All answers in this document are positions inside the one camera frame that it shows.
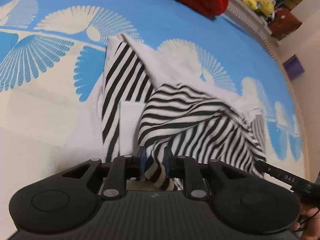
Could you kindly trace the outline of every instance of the silver screw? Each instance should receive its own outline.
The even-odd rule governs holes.
[[[119,195],[119,191],[117,191],[116,189],[114,188],[109,188],[109,189],[106,189],[103,194],[106,196],[106,197],[116,197]]]
[[[207,195],[207,193],[201,189],[195,189],[195,190],[191,191],[191,196],[193,196],[195,198],[203,198],[206,195]]]

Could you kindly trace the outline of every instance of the black and white striped fabric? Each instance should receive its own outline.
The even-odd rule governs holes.
[[[146,177],[163,190],[173,183],[162,165],[166,146],[175,156],[191,156],[199,163],[218,159],[260,177],[254,164],[266,160],[250,125],[232,107],[183,84],[164,84],[153,93],[138,143],[148,156]]]
[[[139,127],[140,146],[148,156],[145,176],[162,190],[181,187],[166,177],[164,147],[174,155],[199,163],[215,158],[262,176],[255,169],[264,160],[263,119],[247,124],[231,106],[185,84],[163,84],[154,91],[145,66],[126,42],[121,42],[104,71],[102,138],[106,161],[119,155],[119,103],[147,102]]]
[[[145,67],[136,53],[121,42],[110,69],[104,70],[102,107],[102,139],[108,146],[106,161],[119,156],[119,103],[145,103],[153,92]]]

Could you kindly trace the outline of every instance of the human hand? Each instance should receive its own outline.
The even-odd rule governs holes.
[[[311,218],[318,208],[310,204],[301,204],[300,214],[304,217]],[[302,240],[318,240],[320,238],[320,212],[307,222],[307,227],[304,229]],[[298,230],[300,223],[296,222],[293,226],[293,231]]]

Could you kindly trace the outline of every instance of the yellow plush toy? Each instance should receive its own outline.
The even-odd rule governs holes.
[[[270,0],[260,0],[258,8],[265,16],[268,17],[272,14],[275,7]]]
[[[255,0],[242,0],[242,1],[251,10],[257,10],[258,9],[257,2]]]

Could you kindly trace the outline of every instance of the black cable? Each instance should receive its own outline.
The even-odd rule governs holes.
[[[313,219],[318,213],[319,213],[320,209],[318,208],[318,211],[312,216],[307,218],[306,220],[304,220],[302,223],[300,223],[300,225],[307,223],[308,221],[310,221],[311,219]],[[300,232],[303,231],[303,228],[298,228],[297,230],[295,230],[294,232]]]

